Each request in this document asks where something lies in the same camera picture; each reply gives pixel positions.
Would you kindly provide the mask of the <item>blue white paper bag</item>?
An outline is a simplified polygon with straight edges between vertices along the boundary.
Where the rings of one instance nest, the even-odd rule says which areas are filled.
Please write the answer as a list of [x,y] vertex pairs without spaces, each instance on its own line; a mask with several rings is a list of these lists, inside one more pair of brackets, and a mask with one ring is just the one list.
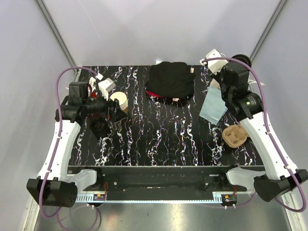
[[221,96],[220,85],[212,79],[199,116],[211,124],[217,125],[226,111],[227,107]]

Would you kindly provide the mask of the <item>stack of paper cups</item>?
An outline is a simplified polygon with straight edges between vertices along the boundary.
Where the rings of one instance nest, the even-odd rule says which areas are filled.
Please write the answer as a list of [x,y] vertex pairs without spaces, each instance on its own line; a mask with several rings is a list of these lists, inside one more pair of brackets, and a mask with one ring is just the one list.
[[128,98],[126,96],[125,93],[123,92],[115,92],[110,96],[111,100],[115,100],[117,99],[119,101],[119,107],[120,109],[125,112],[128,113]]

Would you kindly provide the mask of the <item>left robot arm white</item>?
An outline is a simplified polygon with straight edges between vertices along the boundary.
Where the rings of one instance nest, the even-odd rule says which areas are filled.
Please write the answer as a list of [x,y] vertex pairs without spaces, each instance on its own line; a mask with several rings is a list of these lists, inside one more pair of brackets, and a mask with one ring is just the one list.
[[29,179],[26,185],[41,206],[72,207],[84,189],[97,191],[103,187],[104,179],[98,170],[83,169],[68,175],[74,142],[87,119],[99,139],[110,133],[108,121],[115,123],[128,116],[128,100],[122,92],[109,96],[103,88],[92,90],[87,82],[72,82],[68,90],[55,112],[55,131],[45,163],[37,177]]

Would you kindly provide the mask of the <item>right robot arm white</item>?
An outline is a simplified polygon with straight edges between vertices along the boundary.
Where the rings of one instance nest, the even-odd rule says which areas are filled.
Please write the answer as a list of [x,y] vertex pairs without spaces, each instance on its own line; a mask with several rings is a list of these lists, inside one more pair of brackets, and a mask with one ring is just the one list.
[[[263,172],[231,167],[218,179],[219,187],[229,191],[235,185],[254,190],[259,197],[270,202],[293,189],[299,189],[306,207],[306,198],[301,184],[308,179],[308,172],[299,169],[290,159],[274,132],[267,113],[264,92],[257,74],[246,55],[222,57],[215,51],[204,62],[221,89],[225,106],[238,120],[252,140],[265,170]],[[259,94],[248,89],[249,76],[253,75]]]

